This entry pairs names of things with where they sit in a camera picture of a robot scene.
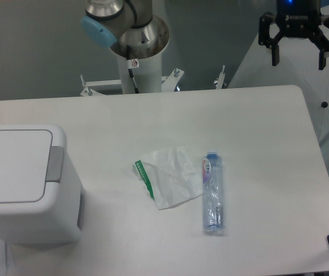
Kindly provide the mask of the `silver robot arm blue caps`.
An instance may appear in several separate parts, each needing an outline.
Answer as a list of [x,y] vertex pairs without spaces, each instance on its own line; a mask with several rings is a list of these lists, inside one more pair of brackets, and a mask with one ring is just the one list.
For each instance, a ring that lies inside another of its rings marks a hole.
[[[280,62],[279,41],[308,39],[319,49],[319,69],[326,66],[329,53],[329,15],[320,11],[320,1],[277,1],[277,13],[259,19],[258,43],[271,50],[272,64]],[[151,1],[86,1],[81,24],[95,43],[110,48],[131,29],[153,22]]]

